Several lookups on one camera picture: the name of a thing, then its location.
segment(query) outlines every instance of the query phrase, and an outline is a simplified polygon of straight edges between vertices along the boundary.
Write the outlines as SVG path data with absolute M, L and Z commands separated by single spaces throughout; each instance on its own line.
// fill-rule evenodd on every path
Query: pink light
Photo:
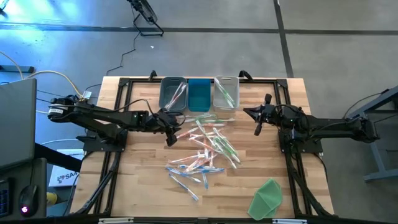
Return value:
M 22 210 L 23 213 L 27 213 L 27 207 L 26 207 L 26 206 L 23 206 L 23 207 L 21 208 L 21 210 Z

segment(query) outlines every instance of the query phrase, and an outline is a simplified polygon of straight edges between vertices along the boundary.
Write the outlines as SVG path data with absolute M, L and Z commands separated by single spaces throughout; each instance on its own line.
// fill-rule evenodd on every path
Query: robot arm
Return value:
M 262 124 L 268 123 L 281 130 L 291 131 L 291 138 L 299 141 L 321 138 L 351 138 L 366 143 L 379 137 L 374 123 L 365 117 L 355 119 L 320 119 L 306 115 L 301 108 L 292 105 L 271 105 L 271 95 L 267 94 L 262 105 L 243 110 L 257 123 L 254 132 L 258 136 Z
M 148 111 L 118 111 L 90 105 L 86 101 L 77 101 L 73 96 L 68 96 L 51 99 L 48 118 L 53 122 L 71 122 L 89 129 L 98 135 L 101 142 L 107 144 L 118 144 L 125 140 L 122 139 L 124 130 L 165 133 L 168 146 L 177 142 L 174 134 L 180 130 L 180 125 L 177 123 L 176 113 L 169 113 L 163 108 L 157 113 L 151 111 L 151 114 Z

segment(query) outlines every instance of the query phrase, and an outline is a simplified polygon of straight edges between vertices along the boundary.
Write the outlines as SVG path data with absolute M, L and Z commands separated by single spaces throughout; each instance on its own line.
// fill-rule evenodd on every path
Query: white cable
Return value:
M 44 112 L 44 111 L 39 111 L 39 110 L 36 110 L 36 112 L 38 112 L 38 113 L 42 113 L 42 114 L 48 114 L 47 112 Z
M 28 75 L 26 78 L 32 78 L 33 76 L 38 75 L 38 74 L 41 74 L 41 73 L 54 73 L 54 74 L 63 76 L 64 78 L 66 78 L 66 79 L 68 80 L 68 82 L 69 82 L 69 83 L 72 85 L 72 87 L 75 89 L 77 95 L 79 95 L 80 97 L 83 96 L 82 94 L 79 93 L 79 90 L 76 88 L 75 84 L 73 84 L 73 82 L 72 82 L 66 75 L 64 75 L 64 74 L 62 74 L 62 73 L 60 73 L 60 72 L 56 72 L 56 71 L 52 71 L 52 70 L 44 70 L 44 71 L 39 71 L 39 72 L 35 72 L 35 73 L 31 74 L 31 75 Z
M 79 141 L 77 139 L 59 139 L 59 140 L 53 140 L 53 141 L 48 141 L 48 142 L 44 142 L 41 145 L 44 146 L 45 144 L 50 144 L 53 142 L 62 142 L 62 141 Z
M 31 75 L 28 75 L 26 78 L 24 78 L 24 76 L 23 76 L 23 74 L 22 74 L 22 71 L 21 71 L 21 68 L 20 68 L 20 66 L 17 64 L 17 62 L 15 62 L 12 58 L 10 58 L 8 55 L 6 55 L 6 54 L 5 54 L 4 52 L 2 52 L 2 51 L 0 51 L 0 54 L 4 55 L 6 58 L 8 58 L 8 59 L 17 67 L 18 72 L 19 72 L 19 74 L 21 75 L 21 80 L 24 80 L 24 79 L 26 79 L 26 78 L 31 78 L 31 77 L 33 77 L 33 76 L 35 76 L 35 75 L 38 75 L 38 74 L 41 74 L 41 73 L 54 73 L 54 74 L 61 75 L 61 76 L 63 76 L 64 78 L 66 78 L 66 79 L 68 80 L 68 82 L 72 85 L 72 87 L 75 89 L 77 95 L 79 95 L 80 97 L 83 96 L 82 94 L 80 94 L 80 92 L 79 92 L 79 90 L 76 88 L 75 84 L 73 84 L 73 82 L 72 82 L 66 75 L 64 75 L 64 74 L 62 74 L 62 73 L 60 73 L 60 72 L 52 71 L 52 70 L 44 70 L 44 71 L 35 72 L 35 73 L 31 74 Z
M 24 76 L 22 75 L 22 71 L 21 68 L 19 67 L 19 65 L 17 64 L 17 62 L 15 62 L 12 58 L 8 57 L 8 55 L 6 55 L 4 52 L 0 51 L 0 54 L 6 56 L 6 58 L 8 58 L 12 63 L 14 63 L 14 65 L 17 67 L 19 74 L 21 75 L 21 79 L 24 79 Z

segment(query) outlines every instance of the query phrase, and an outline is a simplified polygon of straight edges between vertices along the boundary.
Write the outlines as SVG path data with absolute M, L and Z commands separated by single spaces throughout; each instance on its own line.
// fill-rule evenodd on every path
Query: computer mouse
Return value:
M 19 212 L 23 217 L 36 214 L 39 206 L 37 198 L 37 185 L 28 185 L 19 194 Z

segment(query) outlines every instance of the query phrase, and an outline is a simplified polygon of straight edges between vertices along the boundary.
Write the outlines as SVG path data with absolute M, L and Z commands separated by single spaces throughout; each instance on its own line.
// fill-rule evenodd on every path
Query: desk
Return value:
M 98 106 L 113 109 L 119 78 L 104 77 Z M 310 114 L 303 79 L 287 80 L 291 103 L 301 106 L 306 114 Z M 135 83 L 131 101 L 145 98 L 155 111 L 159 109 L 159 87 L 159 83 Z M 256 125 L 242 110 L 244 107 L 260 105 L 266 93 L 274 94 L 273 87 L 264 84 L 241 84 L 240 107 L 235 112 L 236 121 L 229 123 L 223 130 L 239 152 L 242 164 L 238 169 L 231 169 L 224 158 L 216 158 L 215 166 L 225 167 L 227 170 L 221 174 L 208 175 L 208 190 L 203 185 L 195 185 L 190 180 L 179 178 L 196 193 L 198 202 L 178 186 L 164 168 L 169 159 L 194 155 L 197 147 L 186 140 L 167 147 L 164 135 L 129 133 L 119 166 L 111 216 L 249 218 L 247 210 L 255 191 L 273 178 L 280 184 L 283 192 L 283 202 L 276 217 L 294 217 L 286 162 L 279 149 L 277 128 L 265 124 L 260 136 L 253 135 Z M 124 102 L 125 96 L 126 92 L 123 93 L 121 102 Z M 147 106 L 145 103 L 136 103 L 129 109 L 147 110 Z M 182 127 L 181 133 L 192 128 L 191 124 L 184 124 Z M 98 185 L 103 157 L 103 152 L 94 152 L 83 161 L 71 212 L 81 208 Z M 303 154 L 302 157 L 308 188 L 324 208 L 333 213 L 321 162 L 312 154 Z M 106 189 L 103 197 L 103 206 L 108 196 L 107 191 Z M 297 192 L 300 208 L 304 211 L 301 191 Z
M 47 162 L 45 159 L 34 159 L 29 162 L 25 162 L 19 166 L 11 169 L 2 170 L 0 179 L 10 178 L 10 190 L 11 190 L 11 209 L 12 214 L 6 217 L 0 218 L 0 221 L 14 220 L 25 220 L 32 218 L 45 218 L 46 216 L 46 191 L 47 186 L 45 184 L 47 178 Z M 37 185 L 37 198 L 38 208 L 35 215 L 26 218 L 21 215 L 19 211 L 19 194 L 23 188 L 30 184 L 30 176 L 32 175 L 32 185 Z

